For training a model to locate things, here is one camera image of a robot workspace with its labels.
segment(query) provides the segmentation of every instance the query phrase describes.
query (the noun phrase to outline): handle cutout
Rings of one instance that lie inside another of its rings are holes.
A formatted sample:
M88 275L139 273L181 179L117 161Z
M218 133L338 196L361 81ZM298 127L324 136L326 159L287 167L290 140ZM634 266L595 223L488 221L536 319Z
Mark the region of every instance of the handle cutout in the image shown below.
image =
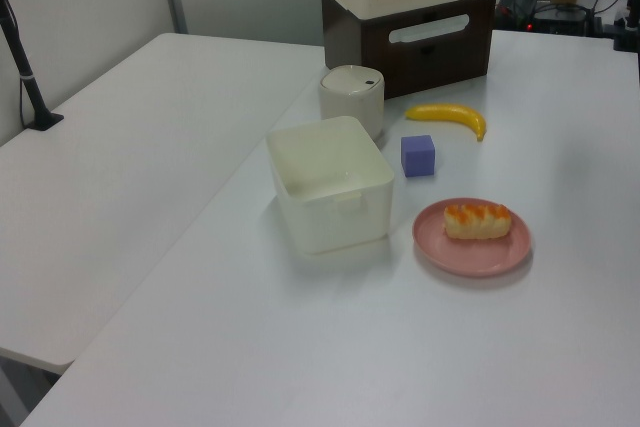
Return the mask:
M449 17L448 19L434 20L433 22L393 30L389 33L389 42L392 44L398 42L407 44L432 39L434 37L460 32L464 30L467 25L469 25L469 16L467 14Z

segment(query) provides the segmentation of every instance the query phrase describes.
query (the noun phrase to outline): banana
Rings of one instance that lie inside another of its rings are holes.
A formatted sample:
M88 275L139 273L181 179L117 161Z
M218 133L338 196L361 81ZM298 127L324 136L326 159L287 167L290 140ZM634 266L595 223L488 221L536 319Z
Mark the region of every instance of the banana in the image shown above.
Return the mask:
M464 124L476 133L478 142L484 138L487 123L480 112L460 104L422 104L405 112L412 120L448 120Z

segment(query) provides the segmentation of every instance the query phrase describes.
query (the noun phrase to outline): bread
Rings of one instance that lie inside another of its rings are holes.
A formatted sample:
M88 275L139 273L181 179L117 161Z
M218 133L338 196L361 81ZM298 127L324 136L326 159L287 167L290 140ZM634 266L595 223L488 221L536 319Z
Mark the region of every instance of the bread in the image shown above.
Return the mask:
M449 205L444 229L452 239L497 239L511 229L511 214L504 205Z

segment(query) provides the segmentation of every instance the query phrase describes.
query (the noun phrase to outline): purple cube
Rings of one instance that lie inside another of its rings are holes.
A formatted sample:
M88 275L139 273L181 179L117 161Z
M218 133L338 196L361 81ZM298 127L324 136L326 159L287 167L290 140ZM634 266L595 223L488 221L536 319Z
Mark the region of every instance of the purple cube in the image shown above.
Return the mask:
M402 137L402 168L406 177L433 175L436 166L436 148L430 135Z

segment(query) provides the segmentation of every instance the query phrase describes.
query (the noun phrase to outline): dark brown box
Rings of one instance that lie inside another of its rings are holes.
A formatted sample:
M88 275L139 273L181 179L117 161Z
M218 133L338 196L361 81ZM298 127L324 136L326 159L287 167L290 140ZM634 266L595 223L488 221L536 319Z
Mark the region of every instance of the dark brown box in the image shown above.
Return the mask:
M460 0L361 20L336 0L322 0L325 63L362 65L385 80L385 98L486 75L496 0ZM460 32L411 43L390 43L394 30L468 15Z

